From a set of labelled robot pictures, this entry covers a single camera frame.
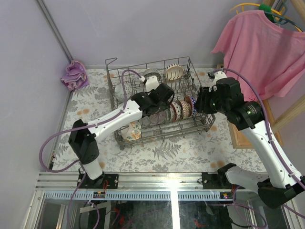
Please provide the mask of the cream bowl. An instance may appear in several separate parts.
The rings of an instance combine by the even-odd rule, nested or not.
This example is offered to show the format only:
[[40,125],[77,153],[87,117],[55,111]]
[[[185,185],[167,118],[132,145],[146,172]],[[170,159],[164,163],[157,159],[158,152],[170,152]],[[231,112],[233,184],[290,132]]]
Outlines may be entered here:
[[165,78],[168,81],[179,80],[184,75],[184,69],[181,65],[172,63],[167,66],[165,71]]

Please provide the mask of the brown lattice patterned bowl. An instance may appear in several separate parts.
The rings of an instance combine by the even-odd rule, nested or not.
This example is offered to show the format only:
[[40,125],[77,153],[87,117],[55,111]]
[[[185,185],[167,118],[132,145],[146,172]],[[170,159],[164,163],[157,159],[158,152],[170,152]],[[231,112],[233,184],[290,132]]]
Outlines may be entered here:
[[187,119],[190,117],[191,115],[191,105],[189,103],[187,103],[186,101],[179,101],[180,105],[182,107],[182,113],[183,113],[183,117],[182,119]]

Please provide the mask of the blue zigzag bowl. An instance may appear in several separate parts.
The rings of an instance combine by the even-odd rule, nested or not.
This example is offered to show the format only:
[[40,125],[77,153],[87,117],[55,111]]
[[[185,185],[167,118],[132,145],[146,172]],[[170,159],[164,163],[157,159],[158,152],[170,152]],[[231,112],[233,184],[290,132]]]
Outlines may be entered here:
[[195,107],[195,103],[196,103],[196,100],[194,97],[190,97],[191,99],[191,103],[192,103],[192,115],[195,115],[197,113],[197,110],[196,110],[196,107]]

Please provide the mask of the green diamond patterned bowl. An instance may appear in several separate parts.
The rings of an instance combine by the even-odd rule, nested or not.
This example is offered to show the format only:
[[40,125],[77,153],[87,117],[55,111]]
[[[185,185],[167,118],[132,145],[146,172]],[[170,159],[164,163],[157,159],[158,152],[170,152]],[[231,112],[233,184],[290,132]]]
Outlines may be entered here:
[[173,118],[174,118],[174,110],[171,106],[169,106],[167,109],[167,122],[172,122]]

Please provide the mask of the black patterned bowl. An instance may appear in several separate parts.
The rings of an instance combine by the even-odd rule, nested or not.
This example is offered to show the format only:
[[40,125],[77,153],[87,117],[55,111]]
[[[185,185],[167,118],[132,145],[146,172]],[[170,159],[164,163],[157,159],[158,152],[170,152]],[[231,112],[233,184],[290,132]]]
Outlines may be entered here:
[[161,75],[158,73],[158,71],[155,68],[147,68],[143,73],[142,76],[145,78],[156,76],[157,80],[159,81],[161,78]]

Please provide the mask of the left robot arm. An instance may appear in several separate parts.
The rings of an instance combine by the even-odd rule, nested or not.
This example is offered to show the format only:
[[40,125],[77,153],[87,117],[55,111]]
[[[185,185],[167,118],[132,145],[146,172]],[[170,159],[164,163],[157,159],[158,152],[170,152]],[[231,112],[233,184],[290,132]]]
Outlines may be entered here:
[[133,121],[165,110],[174,97],[174,90],[165,83],[149,92],[134,94],[129,100],[110,113],[88,123],[81,119],[74,122],[69,141],[83,166],[88,183],[93,188],[104,184],[103,170],[98,162],[98,141]]

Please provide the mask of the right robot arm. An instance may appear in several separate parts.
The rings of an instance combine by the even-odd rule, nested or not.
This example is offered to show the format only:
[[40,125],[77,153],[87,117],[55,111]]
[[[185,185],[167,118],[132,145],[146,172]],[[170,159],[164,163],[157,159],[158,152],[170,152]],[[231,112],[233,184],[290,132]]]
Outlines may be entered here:
[[275,209],[305,189],[305,177],[293,166],[270,130],[263,107],[255,101],[246,102],[240,84],[234,78],[223,78],[212,87],[200,87],[195,109],[198,113],[222,113],[251,142],[267,175],[259,175],[229,163],[218,169],[217,182],[222,188],[244,187]]

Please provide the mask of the yellow floral bowl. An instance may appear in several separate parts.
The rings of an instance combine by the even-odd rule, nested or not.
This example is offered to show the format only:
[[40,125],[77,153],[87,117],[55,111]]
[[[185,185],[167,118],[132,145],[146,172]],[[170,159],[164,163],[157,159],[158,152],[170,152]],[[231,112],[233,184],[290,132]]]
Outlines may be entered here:
[[141,137],[142,127],[138,121],[128,124],[127,128],[121,130],[121,136],[126,141],[138,140]]

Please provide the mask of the pink scale patterned bowl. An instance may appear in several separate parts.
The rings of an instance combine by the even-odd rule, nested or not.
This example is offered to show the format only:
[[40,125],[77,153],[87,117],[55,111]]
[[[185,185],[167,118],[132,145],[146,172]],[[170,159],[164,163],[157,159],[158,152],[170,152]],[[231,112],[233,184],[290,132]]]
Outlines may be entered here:
[[172,102],[171,103],[171,108],[173,109],[173,118],[172,121],[176,122],[179,121],[182,117],[182,108],[181,106],[176,103],[176,102]]

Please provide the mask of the grey dotted bowl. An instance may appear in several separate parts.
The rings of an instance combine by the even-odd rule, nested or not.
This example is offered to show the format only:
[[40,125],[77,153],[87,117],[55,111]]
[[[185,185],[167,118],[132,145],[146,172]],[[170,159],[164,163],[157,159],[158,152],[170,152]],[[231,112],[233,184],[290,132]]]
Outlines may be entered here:
[[114,95],[115,95],[115,98],[119,102],[123,102],[125,100],[122,84],[118,84],[118,85],[115,86]]

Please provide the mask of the purple striped bowl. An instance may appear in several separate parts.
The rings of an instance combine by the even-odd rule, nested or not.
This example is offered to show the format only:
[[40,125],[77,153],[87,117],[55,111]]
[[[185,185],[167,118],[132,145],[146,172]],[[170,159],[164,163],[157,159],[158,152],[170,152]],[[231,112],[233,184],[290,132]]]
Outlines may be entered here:
[[166,111],[157,112],[149,117],[151,124],[160,125],[167,118]]

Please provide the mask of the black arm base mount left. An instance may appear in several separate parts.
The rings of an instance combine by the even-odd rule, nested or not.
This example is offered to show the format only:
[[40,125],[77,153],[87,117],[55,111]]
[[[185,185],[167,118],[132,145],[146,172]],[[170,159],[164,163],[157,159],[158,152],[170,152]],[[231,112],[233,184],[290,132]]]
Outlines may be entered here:
[[105,174],[103,173],[97,179],[92,180],[88,175],[79,174],[77,185],[80,184],[79,188],[86,189],[117,189],[119,183],[118,174]]

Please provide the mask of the red diamond patterned bowl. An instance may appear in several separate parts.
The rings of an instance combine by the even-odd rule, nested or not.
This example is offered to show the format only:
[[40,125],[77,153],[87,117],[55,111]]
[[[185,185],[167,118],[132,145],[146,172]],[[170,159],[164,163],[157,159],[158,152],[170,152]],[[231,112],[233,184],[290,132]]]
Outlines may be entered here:
[[187,95],[184,97],[184,101],[186,101],[189,105],[193,105],[191,98]]

